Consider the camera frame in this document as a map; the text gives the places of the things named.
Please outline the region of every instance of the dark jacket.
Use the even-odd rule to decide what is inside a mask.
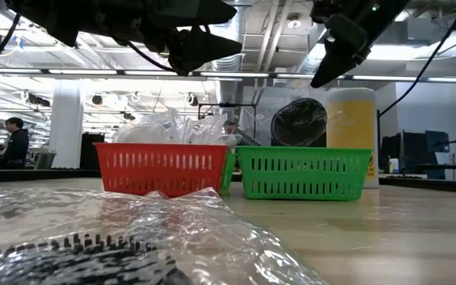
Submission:
[[[9,137],[8,147],[3,154],[1,167],[5,169],[23,168],[28,154],[28,130],[14,131]]]

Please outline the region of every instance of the white column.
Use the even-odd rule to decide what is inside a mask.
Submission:
[[[49,142],[49,150],[56,153],[52,167],[80,167],[83,119],[81,81],[56,80]]]

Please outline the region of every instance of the red basket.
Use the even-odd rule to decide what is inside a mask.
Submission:
[[[105,191],[178,197],[219,191],[228,146],[97,143],[96,149]]]

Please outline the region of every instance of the green basket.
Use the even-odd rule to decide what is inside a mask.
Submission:
[[[240,146],[249,199],[357,200],[372,150]]]
[[[225,170],[222,174],[221,193],[227,192],[230,189],[231,177],[234,175],[235,161],[237,161],[237,155],[229,153],[226,158]]]

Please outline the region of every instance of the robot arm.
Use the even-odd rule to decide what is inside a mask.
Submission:
[[[237,12],[221,0],[6,0],[6,5],[74,47],[79,32],[110,36],[118,44],[143,43],[169,53],[179,75],[204,63],[235,55],[241,44],[200,26],[222,24]],[[191,31],[177,27],[191,26]]]
[[[321,87],[361,64],[410,0],[313,0],[310,16],[325,24],[326,55],[311,86]]]

